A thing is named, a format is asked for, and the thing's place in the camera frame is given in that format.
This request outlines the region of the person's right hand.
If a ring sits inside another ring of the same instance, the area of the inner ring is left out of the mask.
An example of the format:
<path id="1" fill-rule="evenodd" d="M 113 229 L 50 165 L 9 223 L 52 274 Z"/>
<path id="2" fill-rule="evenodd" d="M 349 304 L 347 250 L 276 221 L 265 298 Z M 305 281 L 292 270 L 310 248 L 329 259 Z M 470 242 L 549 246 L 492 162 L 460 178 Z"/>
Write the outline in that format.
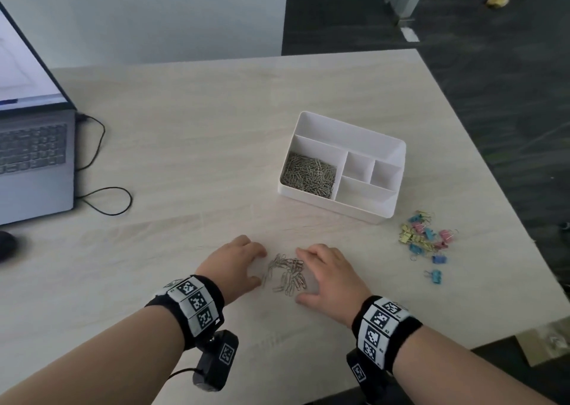
<path id="1" fill-rule="evenodd" d="M 352 328 L 362 303 L 372 292 L 337 248 L 313 244 L 297 248 L 296 256 L 314 275 L 321 296 L 320 307 L 306 307 Z"/>

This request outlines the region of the person's left hand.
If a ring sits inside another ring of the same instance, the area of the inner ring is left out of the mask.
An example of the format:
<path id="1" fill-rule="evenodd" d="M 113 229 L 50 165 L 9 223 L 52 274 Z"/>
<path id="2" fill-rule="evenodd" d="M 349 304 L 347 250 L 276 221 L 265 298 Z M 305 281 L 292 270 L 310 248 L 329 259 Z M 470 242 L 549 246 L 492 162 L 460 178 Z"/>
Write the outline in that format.
<path id="1" fill-rule="evenodd" d="M 246 235 L 240 235 L 229 243 L 215 250 L 196 270 L 196 275 L 212 280 L 219 288 L 224 306 L 238 300 L 240 279 L 248 273 L 251 263 L 257 258 L 267 256 L 266 248 L 253 242 Z"/>

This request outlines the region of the person's left forearm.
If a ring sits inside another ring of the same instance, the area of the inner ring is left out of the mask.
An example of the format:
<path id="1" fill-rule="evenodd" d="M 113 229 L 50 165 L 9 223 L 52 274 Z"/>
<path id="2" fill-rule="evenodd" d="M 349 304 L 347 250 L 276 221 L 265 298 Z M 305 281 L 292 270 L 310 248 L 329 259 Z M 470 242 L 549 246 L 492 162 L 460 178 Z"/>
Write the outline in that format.
<path id="1" fill-rule="evenodd" d="M 151 405 L 185 347 L 175 316 L 142 308 L 0 395 L 0 405 Z"/>

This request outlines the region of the person's right forearm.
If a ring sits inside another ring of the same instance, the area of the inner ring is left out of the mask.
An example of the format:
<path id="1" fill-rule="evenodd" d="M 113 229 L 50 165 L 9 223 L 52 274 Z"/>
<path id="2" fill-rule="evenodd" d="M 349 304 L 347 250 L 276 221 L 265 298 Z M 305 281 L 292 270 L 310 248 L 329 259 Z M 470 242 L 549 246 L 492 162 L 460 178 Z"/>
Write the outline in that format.
<path id="1" fill-rule="evenodd" d="M 415 405 L 557 405 L 427 326 L 400 347 L 393 375 Z"/>

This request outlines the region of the loose pile of paper clips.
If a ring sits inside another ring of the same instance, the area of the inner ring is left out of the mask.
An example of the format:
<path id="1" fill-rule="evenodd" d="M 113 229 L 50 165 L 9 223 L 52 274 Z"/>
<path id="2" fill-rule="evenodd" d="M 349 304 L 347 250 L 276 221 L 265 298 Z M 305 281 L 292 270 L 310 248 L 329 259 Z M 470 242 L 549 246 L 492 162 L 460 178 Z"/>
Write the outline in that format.
<path id="1" fill-rule="evenodd" d="M 308 283 L 304 275 L 305 262 L 299 258 L 290 258 L 284 253 L 277 253 L 267 264 L 262 274 L 261 287 L 265 287 L 278 276 L 279 284 L 272 287 L 274 293 L 293 296 L 295 292 L 308 291 Z"/>

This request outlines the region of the black wristband with marker tags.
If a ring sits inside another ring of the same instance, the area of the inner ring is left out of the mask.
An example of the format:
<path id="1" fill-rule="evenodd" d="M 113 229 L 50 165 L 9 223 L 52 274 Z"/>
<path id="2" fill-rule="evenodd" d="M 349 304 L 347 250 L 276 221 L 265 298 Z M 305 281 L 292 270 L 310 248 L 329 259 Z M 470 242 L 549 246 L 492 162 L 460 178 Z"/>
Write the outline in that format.
<path id="1" fill-rule="evenodd" d="M 178 323 L 184 351 L 209 341 L 224 323 L 224 297 L 218 286 L 205 276 L 175 279 L 162 287 L 146 307 L 166 308 Z"/>
<path id="2" fill-rule="evenodd" d="M 423 323 L 386 297 L 368 297 L 352 322 L 357 348 L 380 370 L 393 373 L 395 359 L 407 339 Z"/>

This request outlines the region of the heap of boxed paper clips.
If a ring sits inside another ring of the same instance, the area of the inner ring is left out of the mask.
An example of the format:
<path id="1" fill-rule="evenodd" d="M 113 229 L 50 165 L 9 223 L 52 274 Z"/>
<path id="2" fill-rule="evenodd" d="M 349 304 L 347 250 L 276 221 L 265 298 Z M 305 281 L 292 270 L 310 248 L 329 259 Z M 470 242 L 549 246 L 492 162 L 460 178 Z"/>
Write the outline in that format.
<path id="1" fill-rule="evenodd" d="M 284 164 L 280 183 L 305 193 L 331 199 L 337 167 L 318 158 L 290 152 Z"/>

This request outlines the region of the pile of colourful binder clips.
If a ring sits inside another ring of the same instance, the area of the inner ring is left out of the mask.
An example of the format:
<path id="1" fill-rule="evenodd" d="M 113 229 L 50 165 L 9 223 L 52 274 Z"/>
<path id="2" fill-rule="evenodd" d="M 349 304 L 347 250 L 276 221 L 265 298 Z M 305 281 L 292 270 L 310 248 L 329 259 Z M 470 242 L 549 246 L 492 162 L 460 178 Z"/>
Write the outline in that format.
<path id="1" fill-rule="evenodd" d="M 433 215 L 418 209 L 400 226 L 398 242 L 405 246 L 412 263 L 419 259 L 429 261 L 431 267 L 424 271 L 424 277 L 434 285 L 441 285 L 444 276 L 441 266 L 449 263 L 447 253 L 458 234 L 458 229 L 435 228 Z"/>

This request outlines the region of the white plastic organizer box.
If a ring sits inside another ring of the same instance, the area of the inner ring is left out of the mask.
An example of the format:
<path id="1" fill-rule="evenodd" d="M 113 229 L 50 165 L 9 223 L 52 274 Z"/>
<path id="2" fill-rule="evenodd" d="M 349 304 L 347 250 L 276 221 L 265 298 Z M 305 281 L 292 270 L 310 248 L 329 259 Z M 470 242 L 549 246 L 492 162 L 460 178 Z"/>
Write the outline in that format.
<path id="1" fill-rule="evenodd" d="M 286 183 L 289 157 L 319 160 L 334 168 L 333 183 L 320 185 L 329 195 Z M 302 112 L 289 143 L 278 183 L 278 194 L 369 224 L 380 224 L 395 214 L 403 179 L 406 143 L 324 115 Z"/>

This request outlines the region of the brown cardboard box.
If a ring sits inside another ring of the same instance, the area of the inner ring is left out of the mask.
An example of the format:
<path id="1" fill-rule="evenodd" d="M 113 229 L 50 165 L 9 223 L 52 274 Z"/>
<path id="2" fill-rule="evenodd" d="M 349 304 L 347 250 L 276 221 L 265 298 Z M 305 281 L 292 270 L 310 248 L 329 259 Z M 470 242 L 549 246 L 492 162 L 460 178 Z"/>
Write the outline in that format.
<path id="1" fill-rule="evenodd" d="M 570 355 L 570 316 L 515 335 L 530 367 Z"/>

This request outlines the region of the black computer mouse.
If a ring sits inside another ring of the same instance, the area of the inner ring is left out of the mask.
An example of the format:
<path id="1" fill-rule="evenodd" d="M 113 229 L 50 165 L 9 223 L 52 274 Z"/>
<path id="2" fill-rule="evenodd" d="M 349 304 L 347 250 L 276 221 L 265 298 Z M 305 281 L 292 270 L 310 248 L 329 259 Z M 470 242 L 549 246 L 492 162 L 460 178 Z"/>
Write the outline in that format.
<path id="1" fill-rule="evenodd" d="M 14 235 L 0 230 L 0 264 L 15 256 L 18 245 L 18 240 Z"/>

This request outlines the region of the grey laptop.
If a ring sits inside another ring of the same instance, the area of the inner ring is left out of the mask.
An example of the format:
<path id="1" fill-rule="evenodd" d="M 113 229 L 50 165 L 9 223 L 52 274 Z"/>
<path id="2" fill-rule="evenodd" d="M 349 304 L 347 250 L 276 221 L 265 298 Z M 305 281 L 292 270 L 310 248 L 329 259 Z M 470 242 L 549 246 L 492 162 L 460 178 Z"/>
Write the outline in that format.
<path id="1" fill-rule="evenodd" d="M 0 226 L 74 207 L 77 108 L 0 3 Z"/>

